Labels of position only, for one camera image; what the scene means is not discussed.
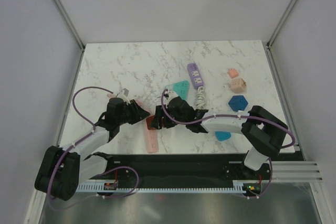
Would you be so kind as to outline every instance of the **white marble tabletop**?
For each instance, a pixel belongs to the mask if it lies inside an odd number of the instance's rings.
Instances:
[[[152,112],[160,104],[160,95],[168,84],[188,80],[186,66],[197,63],[205,83],[208,109],[232,112],[228,101],[235,95],[229,88],[227,74],[235,68],[247,83],[243,93],[250,109],[261,105],[285,122],[276,87],[260,40],[249,41],[186,41],[87,44],[75,91],[87,86],[107,88],[115,93],[130,90],[130,99],[142,100]],[[194,105],[196,91],[191,82],[187,101]],[[76,105],[85,116],[96,122],[106,110],[107,93],[86,90],[76,98]],[[61,145],[85,134],[90,125],[71,106]],[[232,134],[219,142],[214,134],[195,134],[182,125],[157,131],[160,154],[245,153],[251,144],[243,135]],[[290,143],[287,136],[285,144]],[[146,153],[142,122],[123,125],[120,133],[98,149],[111,154]],[[282,152],[294,152],[294,148]]]

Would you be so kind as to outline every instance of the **gray wall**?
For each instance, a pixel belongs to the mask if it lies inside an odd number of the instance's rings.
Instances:
[[[336,208],[336,0],[300,0],[273,52],[301,135]]]
[[[23,223],[80,50],[52,0],[0,0],[0,219]]]
[[[290,0],[61,0],[84,43],[262,39]]]

